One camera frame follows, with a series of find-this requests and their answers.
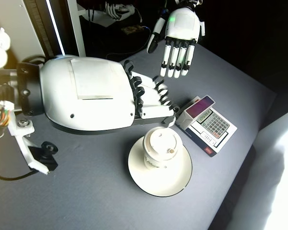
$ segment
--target red label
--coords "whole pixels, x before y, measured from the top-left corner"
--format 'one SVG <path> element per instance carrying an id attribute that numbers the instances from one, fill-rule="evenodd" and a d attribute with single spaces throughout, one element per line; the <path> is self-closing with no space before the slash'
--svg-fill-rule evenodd
<path id="1" fill-rule="evenodd" d="M 208 153 L 209 155 L 210 155 L 211 153 L 213 153 L 212 149 L 209 148 L 209 147 L 204 148 L 204 151 L 205 151 L 206 153 Z"/>

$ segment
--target plate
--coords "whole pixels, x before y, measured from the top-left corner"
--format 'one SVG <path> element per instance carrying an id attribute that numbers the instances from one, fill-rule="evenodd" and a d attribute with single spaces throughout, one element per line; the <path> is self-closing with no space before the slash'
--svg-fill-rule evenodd
<path id="1" fill-rule="evenodd" d="M 154 196 L 172 196 L 182 191 L 192 175 L 192 161 L 187 149 L 173 161 L 175 167 L 149 170 L 144 165 L 143 139 L 135 142 L 128 157 L 128 167 L 134 182 L 145 192 Z"/>

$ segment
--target gray table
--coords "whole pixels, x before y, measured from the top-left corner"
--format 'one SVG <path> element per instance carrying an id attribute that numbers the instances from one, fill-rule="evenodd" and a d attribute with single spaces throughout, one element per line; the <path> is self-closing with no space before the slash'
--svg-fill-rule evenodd
<path id="1" fill-rule="evenodd" d="M 163 44 L 130 59 L 139 73 L 159 73 Z M 143 192 L 127 165 L 133 143 L 155 125 L 118 133 L 77 136 L 53 128 L 44 115 L 33 118 L 31 140 L 55 143 L 59 167 L 50 175 L 0 181 L 0 229 L 205 230 L 236 176 L 274 99 L 274 93 L 201 46 L 188 76 L 166 79 L 170 97 L 180 105 L 209 94 L 214 108 L 238 130 L 213 158 L 176 126 L 193 162 L 191 180 L 179 194 L 160 198 Z M 16 141 L 0 139 L 0 174 L 28 172 Z"/>

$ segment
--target purple screen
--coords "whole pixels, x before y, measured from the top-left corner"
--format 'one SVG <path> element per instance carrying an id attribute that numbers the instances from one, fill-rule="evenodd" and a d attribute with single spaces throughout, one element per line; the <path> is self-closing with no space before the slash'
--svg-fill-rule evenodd
<path id="1" fill-rule="evenodd" d="M 187 109 L 187 113 L 192 117 L 196 118 L 199 114 L 205 111 L 208 107 L 213 105 L 214 101 L 211 100 L 208 96 L 205 96 L 203 99 L 199 100 L 196 104 L 192 105 Z"/>

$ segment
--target light strip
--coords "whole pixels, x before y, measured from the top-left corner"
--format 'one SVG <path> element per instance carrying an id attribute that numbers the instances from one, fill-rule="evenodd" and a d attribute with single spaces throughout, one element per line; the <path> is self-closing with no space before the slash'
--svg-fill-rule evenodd
<path id="1" fill-rule="evenodd" d="M 50 17 L 51 17 L 51 20 L 52 20 L 54 31 L 56 32 L 56 36 L 57 36 L 57 39 L 58 39 L 58 42 L 59 42 L 59 46 L 60 46 L 62 55 L 65 55 L 65 52 L 64 52 L 64 49 L 63 49 L 63 45 L 62 45 L 62 42 L 61 42 L 61 38 L 60 38 L 60 35 L 59 35 L 59 31 L 58 31 L 58 28 L 57 28 L 57 24 L 56 24 L 56 21 L 54 20 L 54 16 L 53 16 L 53 12 L 52 12 L 52 8 L 51 8 L 49 0 L 46 0 L 46 3 L 47 3 L 47 6 L 48 6 L 48 10 L 49 10 L 49 13 L 50 13 Z"/>

